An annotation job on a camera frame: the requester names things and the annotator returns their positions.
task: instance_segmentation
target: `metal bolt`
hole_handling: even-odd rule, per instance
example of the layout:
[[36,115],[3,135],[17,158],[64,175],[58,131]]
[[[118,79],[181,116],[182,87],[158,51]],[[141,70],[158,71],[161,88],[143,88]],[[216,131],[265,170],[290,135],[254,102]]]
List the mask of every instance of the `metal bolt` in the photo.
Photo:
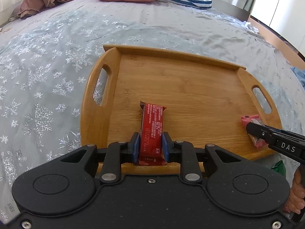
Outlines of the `metal bolt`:
[[24,228],[24,229],[30,229],[32,227],[32,224],[28,221],[23,221],[21,223],[21,226]]
[[280,229],[282,226],[282,223],[279,221],[276,221],[272,224],[272,229]]
[[147,181],[148,181],[149,183],[155,183],[155,182],[156,182],[155,179],[148,179]]
[[195,174],[195,173],[189,173],[189,174],[186,174],[186,175],[185,175],[185,178],[186,178],[188,181],[197,181],[197,180],[200,179],[200,175]]
[[102,175],[102,179],[104,181],[113,181],[116,179],[116,175],[113,173],[106,173],[106,174]]

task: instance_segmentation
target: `candy bar wrapper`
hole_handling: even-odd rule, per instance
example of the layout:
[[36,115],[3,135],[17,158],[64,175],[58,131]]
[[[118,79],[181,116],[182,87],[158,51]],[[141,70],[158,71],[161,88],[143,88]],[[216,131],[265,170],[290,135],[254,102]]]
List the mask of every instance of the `candy bar wrapper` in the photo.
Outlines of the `candy bar wrapper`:
[[162,157],[163,111],[166,107],[140,103],[143,109],[139,165],[165,165]]
[[[242,125],[244,126],[244,128],[246,128],[247,124],[249,122],[253,122],[255,124],[259,124],[259,125],[264,125],[262,120],[260,119],[260,116],[258,114],[256,115],[251,115],[251,116],[242,116],[241,117],[241,121],[242,121]],[[267,145],[267,143],[265,142],[265,140],[257,138],[253,135],[248,134],[250,139],[252,140],[253,144],[257,147],[257,148],[261,148],[265,145]]]

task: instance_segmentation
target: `red candy bar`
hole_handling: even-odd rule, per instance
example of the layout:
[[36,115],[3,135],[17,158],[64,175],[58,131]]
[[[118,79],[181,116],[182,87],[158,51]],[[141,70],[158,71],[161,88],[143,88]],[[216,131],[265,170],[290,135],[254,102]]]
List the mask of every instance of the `red candy bar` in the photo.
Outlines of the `red candy bar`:
[[140,102],[143,109],[141,126],[140,165],[165,165],[162,158],[163,110],[166,107]]

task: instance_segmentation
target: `human hand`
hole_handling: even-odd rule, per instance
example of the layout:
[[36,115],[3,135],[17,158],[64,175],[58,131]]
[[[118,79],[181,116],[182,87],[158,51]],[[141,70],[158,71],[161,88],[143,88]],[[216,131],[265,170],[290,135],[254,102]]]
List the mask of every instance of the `human hand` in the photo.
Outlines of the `human hand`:
[[301,209],[305,207],[305,188],[301,184],[301,172],[300,169],[296,169],[294,178],[292,181],[292,187],[290,189],[290,195],[288,198],[288,207],[292,212],[297,214],[301,213]]

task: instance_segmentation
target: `bamboo tray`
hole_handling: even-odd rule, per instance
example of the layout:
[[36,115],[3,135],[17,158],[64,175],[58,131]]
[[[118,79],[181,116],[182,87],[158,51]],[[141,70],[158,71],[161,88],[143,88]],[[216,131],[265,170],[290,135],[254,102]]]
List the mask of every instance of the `bamboo tray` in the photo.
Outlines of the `bamboo tray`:
[[[244,68],[229,62],[154,48],[105,45],[88,79],[81,107],[81,143],[105,148],[140,132],[140,101],[167,107],[163,131],[195,147],[217,144],[249,160],[273,153],[257,149],[243,128],[242,115],[259,114],[267,125],[281,128],[272,98]],[[102,104],[93,93],[102,68],[108,74]],[[259,88],[271,107],[266,114],[253,94]],[[134,166],[125,173],[179,173],[180,165]]]

